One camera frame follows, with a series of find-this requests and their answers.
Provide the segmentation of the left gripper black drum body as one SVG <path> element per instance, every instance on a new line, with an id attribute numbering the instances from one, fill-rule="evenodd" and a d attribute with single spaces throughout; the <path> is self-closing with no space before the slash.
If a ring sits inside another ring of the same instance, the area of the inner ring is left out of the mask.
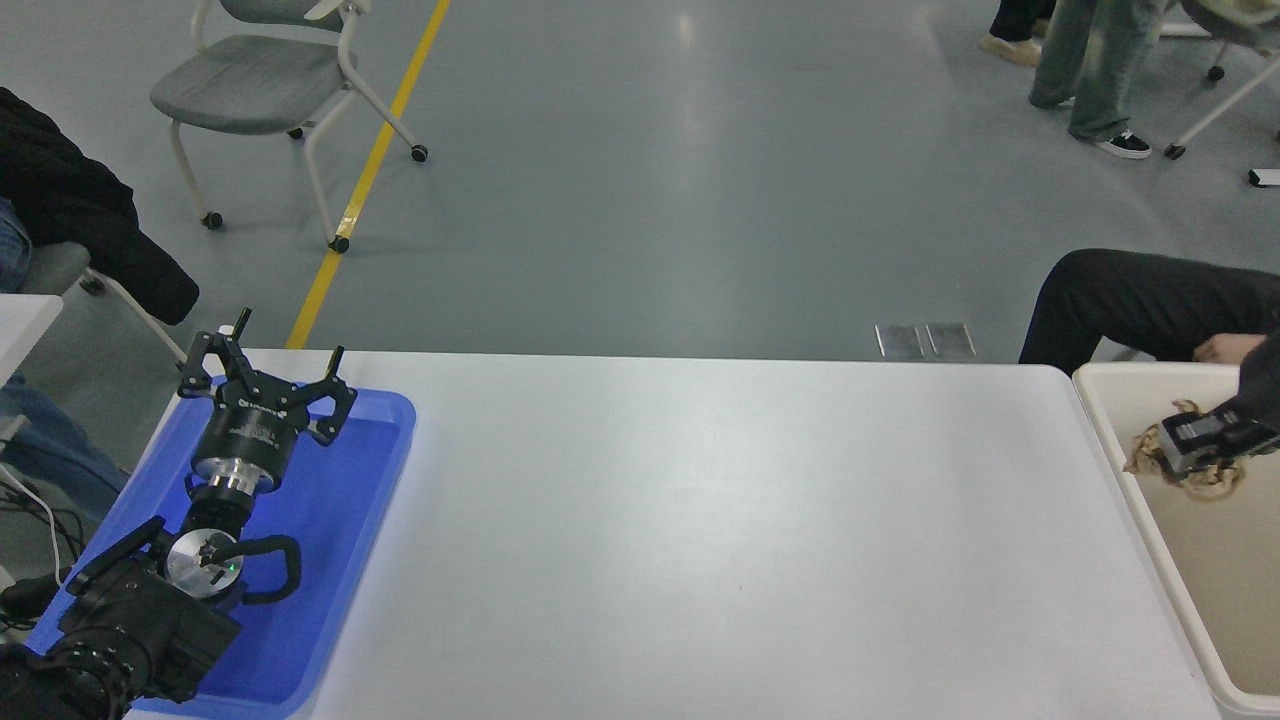
<path id="1" fill-rule="evenodd" d="M 247 387 L 224 382 L 212 395 L 214 411 L 202 433 L 192 469 L 242 461 L 262 471 L 284 471 L 294 452 L 300 433 L 307 429 L 305 407 L 282 407 L 266 393 L 252 395 Z"/>

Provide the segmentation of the person's hand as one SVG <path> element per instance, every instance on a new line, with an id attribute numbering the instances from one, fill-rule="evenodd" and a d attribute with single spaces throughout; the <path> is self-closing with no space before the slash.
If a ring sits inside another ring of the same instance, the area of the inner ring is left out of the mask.
<path id="1" fill-rule="evenodd" d="M 1196 363 L 1240 365 L 1266 340 L 1266 334 L 1212 334 L 1193 350 L 1192 359 Z"/>

